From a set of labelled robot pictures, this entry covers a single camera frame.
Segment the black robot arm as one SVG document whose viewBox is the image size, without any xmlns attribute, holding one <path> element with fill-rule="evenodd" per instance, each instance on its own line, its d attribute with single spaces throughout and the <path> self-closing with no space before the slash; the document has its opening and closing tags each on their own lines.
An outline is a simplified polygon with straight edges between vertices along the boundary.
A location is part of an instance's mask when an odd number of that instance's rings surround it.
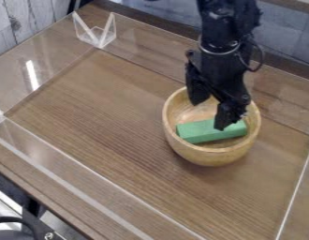
<svg viewBox="0 0 309 240">
<path fill-rule="evenodd" d="M 214 128 L 224 129 L 247 112 L 251 97 L 243 82 L 252 51 L 258 48 L 254 29 L 259 26 L 256 0 L 195 0 L 200 18 L 196 48 L 186 52 L 188 100 L 198 105 L 218 101 Z"/>
</svg>

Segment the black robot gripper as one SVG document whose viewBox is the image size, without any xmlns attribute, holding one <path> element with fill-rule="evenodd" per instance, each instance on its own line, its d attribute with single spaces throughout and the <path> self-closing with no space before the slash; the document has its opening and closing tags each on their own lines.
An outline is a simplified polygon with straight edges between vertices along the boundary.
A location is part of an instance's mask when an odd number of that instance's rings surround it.
<svg viewBox="0 0 309 240">
<path fill-rule="evenodd" d="M 240 44 L 227 54 L 208 54 L 200 49 L 186 52 L 184 83 L 187 96 L 195 106 L 214 97 L 216 105 L 214 128 L 223 131 L 246 115 L 251 102 L 243 83 L 251 58 L 251 45 Z"/>
</svg>

